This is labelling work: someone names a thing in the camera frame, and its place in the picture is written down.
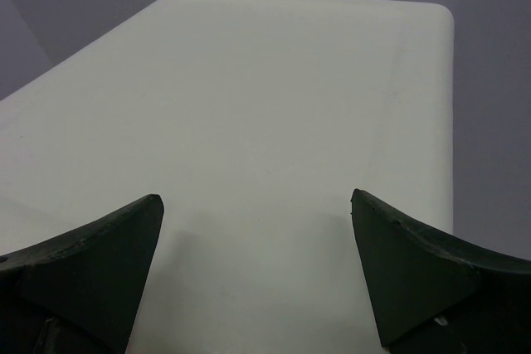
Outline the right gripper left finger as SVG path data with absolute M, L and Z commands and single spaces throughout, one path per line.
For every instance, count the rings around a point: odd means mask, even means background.
M 150 194 L 1 257 L 3 353 L 124 353 L 163 222 Z

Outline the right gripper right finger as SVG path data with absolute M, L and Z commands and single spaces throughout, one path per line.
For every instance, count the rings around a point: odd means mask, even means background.
M 390 353 L 528 353 L 530 263 L 459 239 L 357 189 L 353 233 Z

